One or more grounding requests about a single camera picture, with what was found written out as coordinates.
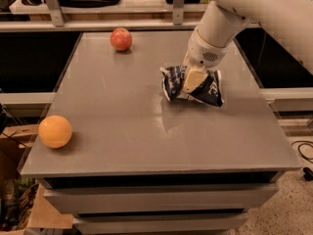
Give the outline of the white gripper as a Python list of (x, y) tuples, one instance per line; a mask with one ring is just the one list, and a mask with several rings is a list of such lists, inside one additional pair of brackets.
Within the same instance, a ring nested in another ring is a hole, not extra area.
[[(224, 58), (228, 51), (227, 47), (215, 47), (206, 43), (200, 36), (197, 28), (193, 31), (189, 41), (183, 65), (188, 68), (198, 67), (201, 69), (212, 69)], [(185, 93), (192, 93), (207, 78), (204, 70), (190, 69), (184, 80), (182, 90)]]

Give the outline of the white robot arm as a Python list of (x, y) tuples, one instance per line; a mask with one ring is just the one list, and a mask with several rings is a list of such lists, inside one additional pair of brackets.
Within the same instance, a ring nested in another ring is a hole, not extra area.
[(211, 0), (184, 64), (215, 68), (235, 39), (264, 87), (313, 86), (312, 0)]

